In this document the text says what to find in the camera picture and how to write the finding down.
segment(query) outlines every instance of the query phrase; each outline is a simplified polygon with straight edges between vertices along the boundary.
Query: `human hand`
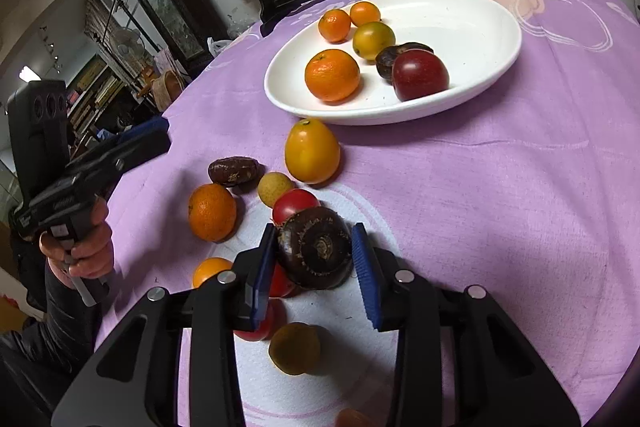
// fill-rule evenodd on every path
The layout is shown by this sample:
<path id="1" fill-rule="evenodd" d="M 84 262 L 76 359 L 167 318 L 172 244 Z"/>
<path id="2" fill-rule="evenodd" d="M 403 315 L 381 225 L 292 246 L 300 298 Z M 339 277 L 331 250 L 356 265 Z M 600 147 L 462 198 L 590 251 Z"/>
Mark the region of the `human hand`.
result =
<path id="1" fill-rule="evenodd" d="M 105 221 L 108 214 L 107 202 L 97 198 L 91 210 L 91 224 L 94 228 L 71 249 L 71 256 L 78 259 L 78 262 L 69 267 L 69 275 L 84 279 L 98 279 L 113 270 L 111 227 Z M 40 251 L 49 258 L 51 271 L 58 280 L 69 288 L 73 288 L 71 279 L 62 269 L 65 250 L 49 232 L 44 232 L 40 236 Z"/>
<path id="2" fill-rule="evenodd" d="M 373 427 L 373 423 L 355 409 L 342 409 L 335 418 L 335 427 Z"/>

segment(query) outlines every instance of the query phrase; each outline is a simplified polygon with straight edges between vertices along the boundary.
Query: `purple tablecloth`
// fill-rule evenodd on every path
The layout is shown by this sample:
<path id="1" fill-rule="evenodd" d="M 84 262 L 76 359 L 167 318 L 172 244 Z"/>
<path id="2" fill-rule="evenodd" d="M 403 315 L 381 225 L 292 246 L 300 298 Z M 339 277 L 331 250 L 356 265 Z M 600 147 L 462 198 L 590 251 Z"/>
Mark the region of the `purple tablecloth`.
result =
<path id="1" fill-rule="evenodd" d="M 310 6 L 267 38 L 253 26 L 167 110 L 171 150 L 127 174 L 110 201 L 117 274 L 100 340 L 151 286 L 189 288 L 210 255 L 187 201 L 212 160 L 247 155 L 286 171 L 295 119 L 268 102 L 264 73 L 296 32 L 353 1 Z M 587 421 L 640 339 L 640 27 L 619 0 L 497 1 L 524 30 L 514 67 L 447 112 L 334 127 L 346 162 L 327 190 L 375 214 L 371 226 L 431 281 L 484 285 Z M 255 197 L 241 197 L 247 215 Z M 184 423 L 185 393 L 182 376 Z M 253 426 L 330 425 L 249 411 Z"/>

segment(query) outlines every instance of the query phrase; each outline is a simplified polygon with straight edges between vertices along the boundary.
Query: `yellow fruit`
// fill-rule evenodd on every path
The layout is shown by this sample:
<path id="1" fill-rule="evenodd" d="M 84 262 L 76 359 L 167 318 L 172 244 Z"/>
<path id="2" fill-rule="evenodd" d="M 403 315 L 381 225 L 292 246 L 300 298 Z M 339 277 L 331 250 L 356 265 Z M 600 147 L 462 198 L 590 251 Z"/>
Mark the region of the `yellow fruit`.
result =
<path id="1" fill-rule="evenodd" d="M 340 165 L 340 144 L 321 121 L 300 120 L 287 137 L 284 161 L 295 179 L 310 185 L 322 183 Z"/>
<path id="2" fill-rule="evenodd" d="M 193 287 L 198 288 L 202 283 L 204 283 L 209 277 L 213 277 L 214 275 L 218 275 L 220 272 L 225 270 L 231 270 L 231 267 L 234 264 L 225 259 L 224 257 L 209 257 L 202 261 L 202 263 L 198 264 L 195 272 L 193 272 Z"/>
<path id="3" fill-rule="evenodd" d="M 295 188 L 293 182 L 282 172 L 267 172 L 258 183 L 258 197 L 269 208 L 280 199 L 285 192 Z"/>
<path id="4" fill-rule="evenodd" d="M 191 231 L 204 241 L 221 241 L 234 229 L 236 200 L 222 185 L 196 188 L 189 198 Z"/>
<path id="5" fill-rule="evenodd" d="M 281 327 L 271 338 L 269 356 L 287 375 L 309 373 L 320 360 L 320 338 L 316 328 L 302 322 Z"/>
<path id="6" fill-rule="evenodd" d="M 360 26 L 353 35 L 353 51 L 358 57 L 376 60 L 385 48 L 396 44 L 393 30 L 382 22 L 368 22 Z"/>

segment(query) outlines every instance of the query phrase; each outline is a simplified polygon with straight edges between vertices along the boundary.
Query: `ceiling light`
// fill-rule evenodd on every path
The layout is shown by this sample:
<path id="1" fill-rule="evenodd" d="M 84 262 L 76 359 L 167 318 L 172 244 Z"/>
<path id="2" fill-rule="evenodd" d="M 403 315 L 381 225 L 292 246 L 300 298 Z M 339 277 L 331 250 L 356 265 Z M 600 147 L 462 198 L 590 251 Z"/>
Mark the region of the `ceiling light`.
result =
<path id="1" fill-rule="evenodd" d="M 20 76 L 21 79 L 23 79 L 25 82 L 31 82 L 32 80 L 40 80 L 40 77 L 35 74 L 30 67 L 25 66 L 22 68 L 22 71 L 20 72 Z"/>

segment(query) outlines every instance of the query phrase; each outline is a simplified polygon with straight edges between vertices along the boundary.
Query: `white dish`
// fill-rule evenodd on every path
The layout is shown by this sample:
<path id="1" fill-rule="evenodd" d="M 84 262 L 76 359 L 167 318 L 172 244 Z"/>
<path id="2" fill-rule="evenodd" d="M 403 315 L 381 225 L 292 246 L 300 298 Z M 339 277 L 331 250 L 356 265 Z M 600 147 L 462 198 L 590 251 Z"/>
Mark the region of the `white dish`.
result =
<path id="1" fill-rule="evenodd" d="M 341 44 L 326 42 L 311 24 L 273 57 L 264 77 L 268 99 L 300 117 L 343 125 L 376 125 L 415 120 L 444 111 L 490 87 L 516 61 L 522 30 L 516 19 L 493 0 L 370 0 L 382 21 L 396 34 L 396 43 L 421 42 L 434 49 L 449 70 L 449 89 L 400 102 L 393 86 L 379 76 L 373 62 L 353 51 L 351 36 Z M 350 6 L 344 7 L 349 12 Z M 362 89 L 339 105 L 314 97 L 305 84 L 305 67 L 329 48 L 351 54 L 358 65 Z"/>

